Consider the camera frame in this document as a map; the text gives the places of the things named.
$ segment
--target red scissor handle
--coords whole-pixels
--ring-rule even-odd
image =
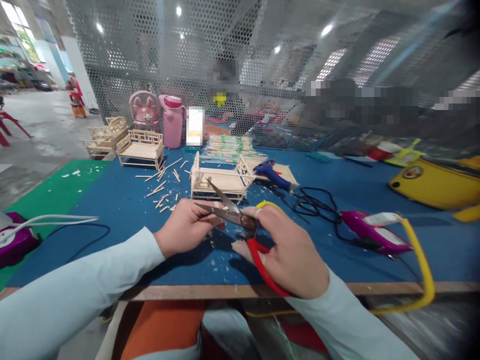
[[[289,292],[286,292],[283,290],[280,286],[278,286],[275,281],[272,280],[270,277],[269,273],[265,269],[265,266],[260,259],[260,255],[258,252],[261,252],[262,254],[268,254],[270,252],[270,249],[266,248],[262,244],[258,243],[257,240],[254,238],[250,238],[246,241],[248,244],[248,248],[250,249],[251,252],[251,257],[253,258],[253,262],[255,263],[255,266],[258,269],[258,272],[260,272],[260,275],[265,281],[265,283],[277,294],[280,295],[281,297],[291,297],[292,294]]]

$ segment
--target light blue sleeve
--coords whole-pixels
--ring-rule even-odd
[[[144,227],[31,282],[0,301],[0,358],[46,358],[164,260]]]
[[[330,269],[328,290],[319,298],[285,298],[310,325],[333,359],[418,359],[383,322],[363,307]]]

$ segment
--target blue table mat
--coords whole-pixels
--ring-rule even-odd
[[[362,210],[371,214],[397,212],[407,217],[413,225],[430,264],[435,281],[479,281],[477,257],[480,242],[480,222],[462,223],[447,211],[440,211],[410,201],[392,191],[387,182],[401,169],[384,163],[364,167],[343,159],[320,163],[303,152],[266,150],[270,158],[280,164],[290,165],[297,181],[304,187],[317,187],[330,191],[340,211]],[[171,212],[159,213],[153,200],[170,193],[168,205],[178,199],[190,197],[189,174],[195,154],[183,149],[166,150],[166,165],[179,158],[174,165],[181,183],[169,168],[163,176],[165,190],[146,197],[159,183],[135,175],[153,175],[152,169],[121,167],[115,159],[103,175],[90,187],[70,214],[100,216],[93,224],[57,228],[29,257],[10,279],[9,287],[21,287],[42,275],[71,261],[119,244],[143,226],[152,232],[165,223]],[[179,170],[183,161],[186,165]],[[214,167],[216,164],[202,164]],[[318,198],[327,202],[326,195]],[[420,270],[413,252],[404,254],[404,261],[393,261],[340,241],[333,225],[319,217],[302,217],[292,211],[295,198],[283,190],[254,183],[248,189],[244,206],[255,206],[261,201],[279,205],[297,224],[310,234],[316,249],[330,268],[347,283],[413,282]],[[390,229],[406,239],[398,224]],[[355,234],[344,224],[340,233],[346,238]],[[216,285],[261,284],[257,269],[232,251],[231,243],[244,238],[241,228],[229,223],[226,231],[214,230],[196,249],[178,254],[146,274],[140,285]],[[260,232],[258,239],[270,247],[273,242]]]

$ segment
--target hand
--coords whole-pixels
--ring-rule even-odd
[[[223,219],[195,203],[223,208],[223,204],[217,201],[180,199],[165,225],[153,234],[166,259],[196,248],[215,227],[225,230]]]
[[[258,219],[275,242],[269,253],[259,253],[273,281],[302,299],[316,299],[327,291],[329,270],[308,232],[273,205],[250,206],[242,212]],[[232,248],[254,263],[245,241],[234,242]]]

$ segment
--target wooden table edge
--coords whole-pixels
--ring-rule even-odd
[[[416,282],[349,282],[348,288],[357,296],[408,295],[423,292]],[[0,292],[0,300],[18,291],[19,287],[6,287]],[[480,283],[468,281],[437,281],[435,292],[473,293],[480,292]],[[127,290],[122,300],[200,300],[273,298],[273,291],[266,285],[152,285],[134,286]]]

